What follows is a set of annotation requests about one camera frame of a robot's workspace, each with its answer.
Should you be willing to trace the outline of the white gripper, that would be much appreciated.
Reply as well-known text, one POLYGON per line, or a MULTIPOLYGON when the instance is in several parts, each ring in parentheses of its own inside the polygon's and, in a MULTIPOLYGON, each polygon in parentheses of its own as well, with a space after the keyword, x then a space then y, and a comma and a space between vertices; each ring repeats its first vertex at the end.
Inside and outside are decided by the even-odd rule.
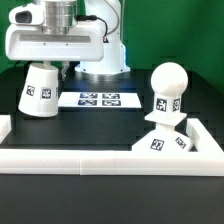
POLYGON ((104 55, 102 33, 95 25, 81 23, 68 34, 45 34, 41 26, 9 26, 5 40, 10 60, 64 61, 61 79, 65 80, 69 61, 100 61, 104 55))

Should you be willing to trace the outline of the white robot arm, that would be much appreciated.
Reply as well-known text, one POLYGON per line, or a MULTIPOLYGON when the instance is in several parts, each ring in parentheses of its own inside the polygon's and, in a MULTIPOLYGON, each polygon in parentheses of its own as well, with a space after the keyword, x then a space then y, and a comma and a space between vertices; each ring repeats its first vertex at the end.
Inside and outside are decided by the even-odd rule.
POLYGON ((9 13, 5 52, 16 61, 60 62, 92 80, 112 80, 127 73, 126 48, 121 41, 122 7, 119 0, 33 0, 9 13))

